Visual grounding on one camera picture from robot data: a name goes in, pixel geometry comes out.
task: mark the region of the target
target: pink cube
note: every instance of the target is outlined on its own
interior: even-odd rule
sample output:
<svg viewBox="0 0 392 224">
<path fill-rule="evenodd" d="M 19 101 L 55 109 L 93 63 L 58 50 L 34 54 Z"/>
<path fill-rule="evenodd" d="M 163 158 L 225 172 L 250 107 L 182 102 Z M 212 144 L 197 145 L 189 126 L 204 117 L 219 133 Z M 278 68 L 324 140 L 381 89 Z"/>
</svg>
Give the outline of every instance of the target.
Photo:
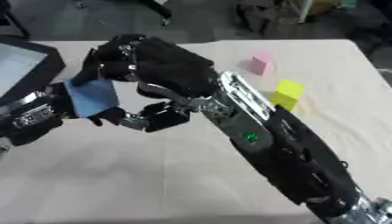
<svg viewBox="0 0 392 224">
<path fill-rule="evenodd" d="M 253 56 L 250 69 L 255 74 L 263 75 L 265 68 L 271 62 L 271 60 L 272 57 L 269 52 L 259 51 Z"/>
</svg>

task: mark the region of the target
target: green led light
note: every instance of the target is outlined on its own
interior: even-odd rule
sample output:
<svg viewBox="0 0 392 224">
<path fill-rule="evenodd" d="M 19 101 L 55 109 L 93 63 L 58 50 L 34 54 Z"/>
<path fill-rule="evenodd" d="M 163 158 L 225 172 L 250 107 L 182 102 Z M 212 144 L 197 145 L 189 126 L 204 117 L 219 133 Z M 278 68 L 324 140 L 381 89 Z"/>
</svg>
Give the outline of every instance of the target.
<svg viewBox="0 0 392 224">
<path fill-rule="evenodd" d="M 254 132 L 246 132 L 243 134 L 243 136 L 248 140 L 248 142 L 250 143 L 254 143 L 255 141 L 257 141 L 258 136 L 256 133 Z"/>
</svg>

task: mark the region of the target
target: black glove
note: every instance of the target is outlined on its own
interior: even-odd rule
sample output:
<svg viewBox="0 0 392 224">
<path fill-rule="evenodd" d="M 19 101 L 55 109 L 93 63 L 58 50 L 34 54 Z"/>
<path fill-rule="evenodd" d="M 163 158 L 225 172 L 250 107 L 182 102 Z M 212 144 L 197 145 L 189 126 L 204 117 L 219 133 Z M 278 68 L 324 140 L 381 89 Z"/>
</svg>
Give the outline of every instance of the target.
<svg viewBox="0 0 392 224">
<path fill-rule="evenodd" d="M 124 35 L 92 49 L 73 84 L 83 85 L 99 77 L 129 81 L 131 74 L 141 82 L 168 88 L 185 97 L 209 96 L 216 88 L 211 78 L 213 65 L 211 60 L 159 38 Z"/>
</svg>

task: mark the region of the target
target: robot forearm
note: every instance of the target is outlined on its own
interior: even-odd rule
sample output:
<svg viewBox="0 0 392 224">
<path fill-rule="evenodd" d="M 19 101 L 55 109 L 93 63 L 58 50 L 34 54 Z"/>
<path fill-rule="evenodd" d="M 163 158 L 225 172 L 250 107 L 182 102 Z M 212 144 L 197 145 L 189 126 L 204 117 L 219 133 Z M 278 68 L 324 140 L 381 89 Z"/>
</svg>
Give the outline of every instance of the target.
<svg viewBox="0 0 392 224">
<path fill-rule="evenodd" d="M 297 205 L 306 204 L 323 222 L 391 223 L 392 203 L 372 202 L 347 172 L 347 163 L 305 124 L 272 106 L 241 76 L 225 72 L 213 109 L 203 113 L 249 163 Z"/>
</svg>

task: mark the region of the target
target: table surface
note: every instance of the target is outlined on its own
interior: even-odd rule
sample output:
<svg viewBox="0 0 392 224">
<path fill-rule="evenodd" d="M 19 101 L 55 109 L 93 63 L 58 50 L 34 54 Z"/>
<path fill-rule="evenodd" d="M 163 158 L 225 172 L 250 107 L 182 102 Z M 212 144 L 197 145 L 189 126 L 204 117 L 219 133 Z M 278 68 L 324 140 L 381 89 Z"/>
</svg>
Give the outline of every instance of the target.
<svg viewBox="0 0 392 224">
<path fill-rule="evenodd" d="M 101 42 L 45 42 L 79 70 Z M 244 73 L 268 95 L 281 78 L 304 85 L 294 113 L 349 163 L 371 197 L 392 199 L 392 90 L 346 40 L 220 41 L 184 45 Z M 267 73 L 247 71 L 257 50 L 272 53 Z M 116 83 L 121 104 L 138 111 L 151 100 Z M 66 121 L 0 163 L 0 223 L 311 223 L 259 176 L 202 115 L 187 125 L 144 134 L 86 120 Z"/>
</svg>

